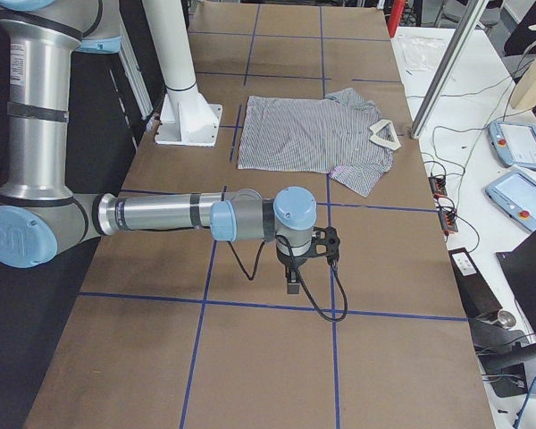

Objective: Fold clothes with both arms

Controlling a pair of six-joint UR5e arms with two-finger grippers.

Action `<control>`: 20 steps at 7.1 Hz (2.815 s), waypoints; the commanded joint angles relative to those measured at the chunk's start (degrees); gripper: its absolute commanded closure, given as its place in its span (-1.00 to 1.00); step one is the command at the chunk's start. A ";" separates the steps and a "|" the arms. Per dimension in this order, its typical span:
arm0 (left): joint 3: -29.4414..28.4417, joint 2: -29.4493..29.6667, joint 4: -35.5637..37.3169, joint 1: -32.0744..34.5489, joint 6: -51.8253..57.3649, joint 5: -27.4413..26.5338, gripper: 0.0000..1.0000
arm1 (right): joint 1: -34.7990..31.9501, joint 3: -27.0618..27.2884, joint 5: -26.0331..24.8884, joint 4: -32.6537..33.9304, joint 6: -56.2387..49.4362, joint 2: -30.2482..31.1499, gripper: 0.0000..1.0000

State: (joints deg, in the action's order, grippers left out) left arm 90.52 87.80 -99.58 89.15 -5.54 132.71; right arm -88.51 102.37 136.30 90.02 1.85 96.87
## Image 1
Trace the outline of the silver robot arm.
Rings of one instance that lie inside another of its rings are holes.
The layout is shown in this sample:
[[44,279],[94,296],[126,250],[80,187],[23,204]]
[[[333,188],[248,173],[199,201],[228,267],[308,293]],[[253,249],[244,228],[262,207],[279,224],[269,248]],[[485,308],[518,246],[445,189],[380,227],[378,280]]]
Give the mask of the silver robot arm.
[[289,293],[316,249],[316,204],[301,187],[273,199],[256,191],[117,198],[65,184],[71,55],[121,48],[115,1],[1,1],[10,47],[9,177],[0,187],[0,262],[44,264],[85,240],[118,231],[209,230],[218,241],[274,242]]

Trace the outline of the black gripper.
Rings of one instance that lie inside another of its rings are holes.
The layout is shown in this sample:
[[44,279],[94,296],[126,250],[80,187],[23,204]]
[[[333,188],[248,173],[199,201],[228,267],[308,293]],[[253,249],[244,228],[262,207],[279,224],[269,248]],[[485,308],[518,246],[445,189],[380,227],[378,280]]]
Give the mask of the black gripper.
[[276,255],[278,260],[285,266],[287,293],[298,294],[299,282],[302,279],[300,266],[304,264],[309,257],[313,256],[312,250],[307,247],[292,247],[291,250],[288,250],[283,246],[277,246]]

